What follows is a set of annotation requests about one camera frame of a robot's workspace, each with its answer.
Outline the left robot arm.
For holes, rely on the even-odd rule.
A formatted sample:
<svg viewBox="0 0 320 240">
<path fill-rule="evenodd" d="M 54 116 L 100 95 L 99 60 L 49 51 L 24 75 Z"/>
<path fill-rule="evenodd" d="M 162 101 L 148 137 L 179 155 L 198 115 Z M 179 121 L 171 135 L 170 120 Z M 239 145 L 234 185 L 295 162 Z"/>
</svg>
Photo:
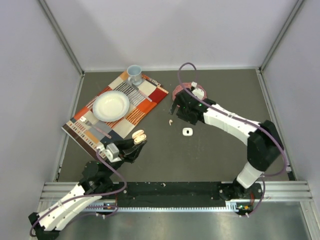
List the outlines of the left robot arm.
<svg viewBox="0 0 320 240">
<path fill-rule="evenodd" d="M 96 146 L 96 161 L 89 161 L 82 179 L 59 201 L 28 219 L 29 235 L 39 240 L 55 240 L 60 231 L 90 204 L 109 198 L 127 188 L 125 178 L 117 171 L 123 163 L 133 163 L 147 143 L 146 134 L 107 145 Z"/>
</svg>

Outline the beige earbuds charging case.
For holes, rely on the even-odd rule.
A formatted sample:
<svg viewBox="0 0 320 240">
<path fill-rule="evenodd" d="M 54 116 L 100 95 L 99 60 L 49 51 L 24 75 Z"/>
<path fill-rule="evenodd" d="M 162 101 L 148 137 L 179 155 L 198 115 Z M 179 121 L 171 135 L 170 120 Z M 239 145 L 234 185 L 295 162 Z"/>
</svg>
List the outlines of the beige earbuds charging case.
<svg viewBox="0 0 320 240">
<path fill-rule="evenodd" d="M 144 130 L 140 129 L 134 132 L 131 138 L 133 139 L 133 143 L 137 145 L 145 141 L 147 139 L 147 135 L 145 134 Z"/>
</svg>

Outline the white earbuds charging case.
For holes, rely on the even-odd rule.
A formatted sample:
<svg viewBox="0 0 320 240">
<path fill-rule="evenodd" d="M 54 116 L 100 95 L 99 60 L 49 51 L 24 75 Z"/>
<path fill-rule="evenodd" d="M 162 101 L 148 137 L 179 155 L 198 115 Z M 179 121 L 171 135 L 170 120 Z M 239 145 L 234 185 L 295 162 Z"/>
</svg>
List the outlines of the white earbuds charging case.
<svg viewBox="0 0 320 240">
<path fill-rule="evenodd" d="M 191 127 L 184 127 L 182 129 L 182 135 L 185 137 L 191 137 L 193 135 L 194 131 Z"/>
</svg>

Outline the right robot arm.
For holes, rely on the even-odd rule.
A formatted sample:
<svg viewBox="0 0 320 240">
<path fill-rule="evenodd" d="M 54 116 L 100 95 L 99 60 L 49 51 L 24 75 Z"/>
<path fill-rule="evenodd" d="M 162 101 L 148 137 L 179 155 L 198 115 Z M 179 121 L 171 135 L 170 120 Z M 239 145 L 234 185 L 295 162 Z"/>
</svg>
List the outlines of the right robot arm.
<svg viewBox="0 0 320 240">
<path fill-rule="evenodd" d="M 179 119 L 195 125 L 202 122 L 217 127 L 236 137 L 247 147 L 247 162 L 232 183 L 222 183 L 218 187 L 224 200 L 247 197 L 252 185 L 263 176 L 270 165 L 284 154 L 284 146 L 273 122 L 257 122 L 232 113 L 215 101 L 198 99 L 188 90 L 179 91 L 169 110 Z"/>
</svg>

